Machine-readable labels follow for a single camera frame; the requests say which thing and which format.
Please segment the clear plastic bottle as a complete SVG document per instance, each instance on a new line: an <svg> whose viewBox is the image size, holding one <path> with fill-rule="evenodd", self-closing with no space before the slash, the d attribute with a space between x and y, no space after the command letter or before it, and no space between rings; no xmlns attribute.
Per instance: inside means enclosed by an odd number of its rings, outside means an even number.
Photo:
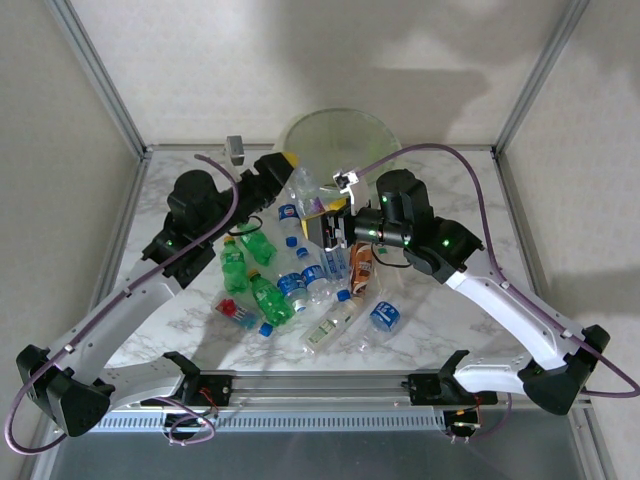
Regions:
<svg viewBox="0 0 640 480"><path fill-rule="evenodd" d="M286 184L286 192L301 219L328 210L323 191L311 172L304 167L294 170Z"/></svg>

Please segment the clear bottle blue text label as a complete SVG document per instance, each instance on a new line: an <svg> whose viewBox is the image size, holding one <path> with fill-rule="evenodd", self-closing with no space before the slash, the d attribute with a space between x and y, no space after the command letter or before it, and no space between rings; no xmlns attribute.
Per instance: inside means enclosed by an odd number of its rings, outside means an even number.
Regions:
<svg viewBox="0 0 640 480"><path fill-rule="evenodd" d="M323 301L329 300L341 290L350 289L350 268L345 250L336 248L331 251L321 251L320 259L324 268L328 284L323 288Z"/></svg>

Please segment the brown coffee drink bottle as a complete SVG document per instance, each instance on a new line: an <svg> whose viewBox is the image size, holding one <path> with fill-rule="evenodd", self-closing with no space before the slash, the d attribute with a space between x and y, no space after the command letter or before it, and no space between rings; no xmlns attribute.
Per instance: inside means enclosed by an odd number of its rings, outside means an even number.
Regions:
<svg viewBox="0 0 640 480"><path fill-rule="evenodd" d="M373 280L373 255L371 244L357 242L350 253L350 290L351 294L363 301Z"/></svg>

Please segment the green plastic bottle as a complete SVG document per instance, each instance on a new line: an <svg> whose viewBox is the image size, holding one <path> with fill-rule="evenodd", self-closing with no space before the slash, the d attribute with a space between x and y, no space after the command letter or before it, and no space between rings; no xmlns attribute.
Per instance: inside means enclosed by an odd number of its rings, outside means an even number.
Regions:
<svg viewBox="0 0 640 480"><path fill-rule="evenodd" d="M240 241L253 259L262 266L269 266L274 260L277 249L258 225L239 224Z"/></svg>

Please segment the blue label bottle white cap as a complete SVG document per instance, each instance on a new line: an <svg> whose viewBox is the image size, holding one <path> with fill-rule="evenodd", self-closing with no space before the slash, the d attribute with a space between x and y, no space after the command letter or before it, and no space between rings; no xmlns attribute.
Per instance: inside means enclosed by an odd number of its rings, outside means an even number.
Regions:
<svg viewBox="0 0 640 480"><path fill-rule="evenodd" d="M302 312L306 309L308 292L304 280L298 272L282 275L277 281L277 286L296 312Z"/></svg>

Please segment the green bottle yellow cap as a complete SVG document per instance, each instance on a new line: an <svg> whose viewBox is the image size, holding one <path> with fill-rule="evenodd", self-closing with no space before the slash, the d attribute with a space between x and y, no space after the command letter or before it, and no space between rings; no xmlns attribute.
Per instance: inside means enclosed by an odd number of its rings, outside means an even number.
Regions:
<svg viewBox="0 0 640 480"><path fill-rule="evenodd" d="M246 261L231 236L224 238L220 263L225 289L232 294L244 293L249 288Z"/></svg>
<svg viewBox="0 0 640 480"><path fill-rule="evenodd" d="M279 327L294 317L295 311L281 291L258 270L250 270L248 279L252 296L269 324Z"/></svg>

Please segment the white green label bottle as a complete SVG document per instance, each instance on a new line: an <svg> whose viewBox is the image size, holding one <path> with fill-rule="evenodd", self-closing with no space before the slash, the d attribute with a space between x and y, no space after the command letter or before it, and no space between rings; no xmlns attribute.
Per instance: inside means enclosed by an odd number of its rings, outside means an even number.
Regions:
<svg viewBox="0 0 640 480"><path fill-rule="evenodd" d="M316 355L333 345L355 321L360 307L359 299L336 302L300 337L303 350Z"/></svg>

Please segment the crushed bottle blue label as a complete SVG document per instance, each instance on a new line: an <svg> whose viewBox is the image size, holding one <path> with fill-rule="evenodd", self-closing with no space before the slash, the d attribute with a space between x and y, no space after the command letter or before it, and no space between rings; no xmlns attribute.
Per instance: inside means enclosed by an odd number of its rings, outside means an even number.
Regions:
<svg viewBox="0 0 640 480"><path fill-rule="evenodd" d="M395 305L387 301L377 303L361 329L359 350L369 351L387 344L401 330L402 321Z"/></svg>

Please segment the clear bottle red blue label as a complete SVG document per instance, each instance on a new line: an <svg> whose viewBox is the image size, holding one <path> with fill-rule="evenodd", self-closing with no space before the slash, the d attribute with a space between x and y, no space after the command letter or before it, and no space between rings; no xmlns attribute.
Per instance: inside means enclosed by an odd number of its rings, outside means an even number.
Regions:
<svg viewBox="0 0 640 480"><path fill-rule="evenodd" d="M214 314L229 320L246 331L256 331L263 337L269 337L274 327L263 320L254 310L245 307L233 298L223 297L214 303Z"/></svg>

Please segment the clear bottle blue cap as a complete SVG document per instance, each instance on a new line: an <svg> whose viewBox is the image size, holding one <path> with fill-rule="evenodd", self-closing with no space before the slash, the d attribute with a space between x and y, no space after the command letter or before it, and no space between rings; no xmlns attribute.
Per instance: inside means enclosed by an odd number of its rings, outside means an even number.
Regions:
<svg viewBox="0 0 640 480"><path fill-rule="evenodd" d="M322 303L332 294L331 283L318 258L306 247L296 250L297 258L301 264L301 276L306 289L314 303Z"/></svg>

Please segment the aluminium table edge bar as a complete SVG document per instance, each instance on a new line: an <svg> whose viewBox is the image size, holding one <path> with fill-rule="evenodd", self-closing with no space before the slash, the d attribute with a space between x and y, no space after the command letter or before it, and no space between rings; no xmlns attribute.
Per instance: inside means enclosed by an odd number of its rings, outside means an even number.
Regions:
<svg viewBox="0 0 640 480"><path fill-rule="evenodd" d="M535 243L531 224L525 205L516 185L515 176L508 157L505 153L492 151L498 179L505 197L509 216L516 234L520 255L525 265L525 273L530 288L553 307L559 307L559 312L573 316L573 312L552 295L551 284L548 281L542 261Z"/></svg>
<svg viewBox="0 0 640 480"><path fill-rule="evenodd" d="M146 146L147 151L222 151L225 147L224 143L159 143ZM450 144L450 147L461 152L466 151L490 151L494 148L491 144ZM253 150L271 150L274 148L273 143L247 143L244 145L245 151Z"/></svg>
<svg viewBox="0 0 640 480"><path fill-rule="evenodd" d="M116 283L152 155L153 149L147 147L143 155L138 159L132 180L125 189L124 203L116 216L114 230L93 291L92 306L100 303L111 292Z"/></svg>

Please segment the small base circuit board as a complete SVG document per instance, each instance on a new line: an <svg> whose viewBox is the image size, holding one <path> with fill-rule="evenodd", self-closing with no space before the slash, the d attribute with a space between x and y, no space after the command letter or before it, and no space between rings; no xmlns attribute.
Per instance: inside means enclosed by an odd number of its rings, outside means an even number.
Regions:
<svg viewBox="0 0 640 480"><path fill-rule="evenodd" d="M477 408L445 411L444 420L446 429L458 436L472 435L482 427Z"/></svg>

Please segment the aluminium frame post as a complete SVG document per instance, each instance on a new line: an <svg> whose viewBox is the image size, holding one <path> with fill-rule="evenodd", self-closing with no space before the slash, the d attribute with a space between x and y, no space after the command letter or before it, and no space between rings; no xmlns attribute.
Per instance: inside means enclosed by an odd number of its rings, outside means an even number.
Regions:
<svg viewBox="0 0 640 480"><path fill-rule="evenodd" d="M591 0L568 0L497 136L493 145L497 157L506 152L515 138L590 3Z"/></svg>
<svg viewBox="0 0 640 480"><path fill-rule="evenodd" d="M49 480L59 447L28 457L23 465L19 480Z"/></svg>
<svg viewBox="0 0 640 480"><path fill-rule="evenodd" d="M618 480L593 406L575 408L569 420L585 480Z"/></svg>
<svg viewBox="0 0 640 480"><path fill-rule="evenodd" d="M44 0L92 87L132 153L144 158L147 145L100 58L71 0Z"/></svg>

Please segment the aluminium mounting rail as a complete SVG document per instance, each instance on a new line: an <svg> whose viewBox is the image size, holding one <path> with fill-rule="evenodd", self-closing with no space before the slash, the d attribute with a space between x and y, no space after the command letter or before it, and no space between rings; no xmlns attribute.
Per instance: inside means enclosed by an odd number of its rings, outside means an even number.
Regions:
<svg viewBox="0 0 640 480"><path fill-rule="evenodd" d="M436 372L203 371L199 374L225 374L234 377L229 405L189 407L220 410L431 407L411 405L404 384L413 373ZM162 397L180 402L176 393L189 375L198 374L185 374L173 363L167 366L150 363L106 369L101 373L100 379L115 387L115 392L111 395L111 407L118 409L137 404L158 405ZM497 394L498 402L506 399L506 392L503 390L491 387L488 391Z"/></svg>

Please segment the aluminium lower frame post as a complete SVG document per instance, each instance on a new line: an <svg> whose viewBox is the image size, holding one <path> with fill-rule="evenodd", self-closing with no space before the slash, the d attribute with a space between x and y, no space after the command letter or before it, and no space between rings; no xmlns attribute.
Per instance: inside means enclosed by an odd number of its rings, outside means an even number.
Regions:
<svg viewBox="0 0 640 480"><path fill-rule="evenodd" d="M59 447L28 457L23 465L19 480L49 480Z"/></svg>
<svg viewBox="0 0 640 480"><path fill-rule="evenodd" d="M593 406L575 408L569 420L585 480L618 480Z"/></svg>

